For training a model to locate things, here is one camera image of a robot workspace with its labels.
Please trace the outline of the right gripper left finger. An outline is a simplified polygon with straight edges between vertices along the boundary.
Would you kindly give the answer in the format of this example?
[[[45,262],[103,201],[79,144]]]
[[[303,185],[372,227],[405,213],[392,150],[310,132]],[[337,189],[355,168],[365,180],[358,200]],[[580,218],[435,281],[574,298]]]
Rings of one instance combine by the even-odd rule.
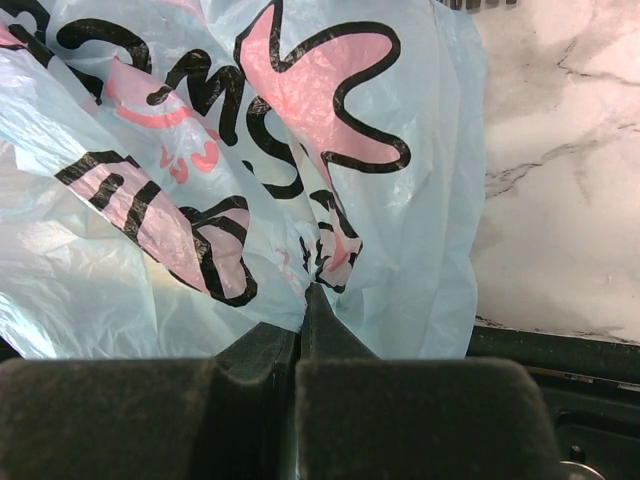
[[[208,358],[1,365],[5,479],[284,479],[296,334]]]

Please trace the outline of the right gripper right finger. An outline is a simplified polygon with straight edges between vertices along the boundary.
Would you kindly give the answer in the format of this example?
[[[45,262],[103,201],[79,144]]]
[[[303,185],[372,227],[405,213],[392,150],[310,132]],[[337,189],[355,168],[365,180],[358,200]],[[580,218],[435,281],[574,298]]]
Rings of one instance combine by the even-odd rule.
[[[377,358],[307,292],[298,364],[304,479],[554,479],[558,447],[542,394],[495,358]]]

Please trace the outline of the light blue plastic bag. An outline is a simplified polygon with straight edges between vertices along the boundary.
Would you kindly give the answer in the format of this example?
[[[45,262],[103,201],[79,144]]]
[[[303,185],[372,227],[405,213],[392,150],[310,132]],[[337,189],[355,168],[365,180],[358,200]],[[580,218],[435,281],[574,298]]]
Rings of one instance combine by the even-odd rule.
[[[486,54],[437,1],[5,1],[1,335],[214,355],[318,287],[385,359],[477,308]]]

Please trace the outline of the black mounting rail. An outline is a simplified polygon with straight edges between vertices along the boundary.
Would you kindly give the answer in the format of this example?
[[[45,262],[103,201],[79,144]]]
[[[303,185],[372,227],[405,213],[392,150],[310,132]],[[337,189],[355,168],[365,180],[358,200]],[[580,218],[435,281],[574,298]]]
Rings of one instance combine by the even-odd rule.
[[[515,361],[541,389],[564,465],[639,477],[639,345],[476,319],[468,354]]]

